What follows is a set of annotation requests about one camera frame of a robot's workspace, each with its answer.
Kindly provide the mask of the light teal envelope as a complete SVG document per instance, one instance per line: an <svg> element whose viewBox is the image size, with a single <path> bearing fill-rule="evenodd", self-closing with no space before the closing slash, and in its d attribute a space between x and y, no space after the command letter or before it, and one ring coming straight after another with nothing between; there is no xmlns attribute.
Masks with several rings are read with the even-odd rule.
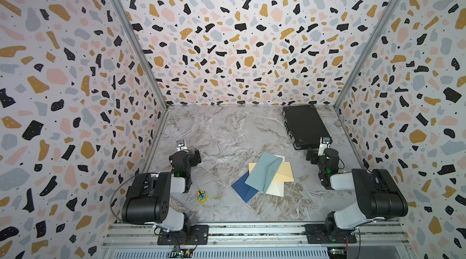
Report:
<svg viewBox="0 0 466 259"><path fill-rule="evenodd" d="M266 193L282 162L283 158L263 152L245 184L261 193Z"/></svg>

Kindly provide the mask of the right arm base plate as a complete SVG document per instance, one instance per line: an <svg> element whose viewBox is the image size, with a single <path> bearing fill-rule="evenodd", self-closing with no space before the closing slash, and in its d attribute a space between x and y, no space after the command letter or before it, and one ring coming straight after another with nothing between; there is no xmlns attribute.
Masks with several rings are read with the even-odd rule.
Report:
<svg viewBox="0 0 466 259"><path fill-rule="evenodd" d="M357 238L351 230L341 230L324 224L304 225L308 244L354 244Z"/></svg>

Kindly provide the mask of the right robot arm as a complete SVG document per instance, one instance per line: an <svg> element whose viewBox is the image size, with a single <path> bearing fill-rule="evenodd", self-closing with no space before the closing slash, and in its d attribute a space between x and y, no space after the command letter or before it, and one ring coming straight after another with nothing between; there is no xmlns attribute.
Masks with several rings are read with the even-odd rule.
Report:
<svg viewBox="0 0 466 259"><path fill-rule="evenodd" d="M307 160L319 168L318 177L326 190L354 191L356 202L331 212L325 219L323 233L353 231L376 220L404 217L408 203L391 175L385 169L352 169L340 173L337 150L309 150Z"/></svg>

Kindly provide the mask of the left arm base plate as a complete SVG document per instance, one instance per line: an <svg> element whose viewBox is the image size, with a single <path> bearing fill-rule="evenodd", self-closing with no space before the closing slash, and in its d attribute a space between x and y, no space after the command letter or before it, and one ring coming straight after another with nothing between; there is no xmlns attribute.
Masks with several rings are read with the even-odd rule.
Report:
<svg viewBox="0 0 466 259"><path fill-rule="evenodd" d="M165 231L162 229L157 241L159 246L168 245L207 245L208 225L185 226L181 231Z"/></svg>

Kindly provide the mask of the yellow envelope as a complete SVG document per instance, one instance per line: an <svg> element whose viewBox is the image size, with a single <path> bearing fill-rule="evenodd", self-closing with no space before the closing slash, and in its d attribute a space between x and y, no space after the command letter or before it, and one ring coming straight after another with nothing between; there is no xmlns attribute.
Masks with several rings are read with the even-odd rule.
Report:
<svg viewBox="0 0 466 259"><path fill-rule="evenodd" d="M250 174L251 170L254 168L255 165L256 165L256 163L249 163L249 165L248 165L249 174ZM282 165L280 166L279 172L282 174L284 183L294 181L294 176L293 176L293 172L292 172L292 169L291 169L291 163L282 162Z"/></svg>

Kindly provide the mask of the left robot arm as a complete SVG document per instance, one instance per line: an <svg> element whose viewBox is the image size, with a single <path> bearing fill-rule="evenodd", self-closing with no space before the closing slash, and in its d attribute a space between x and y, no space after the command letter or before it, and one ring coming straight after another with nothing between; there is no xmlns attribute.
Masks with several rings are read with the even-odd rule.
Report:
<svg viewBox="0 0 466 259"><path fill-rule="evenodd" d="M180 148L169 156L169 162L172 166L169 172L134 176L122 208L123 222L185 233L196 225L197 215L183 206L175 207L171 195L189 192L192 168L201 163L200 152Z"/></svg>

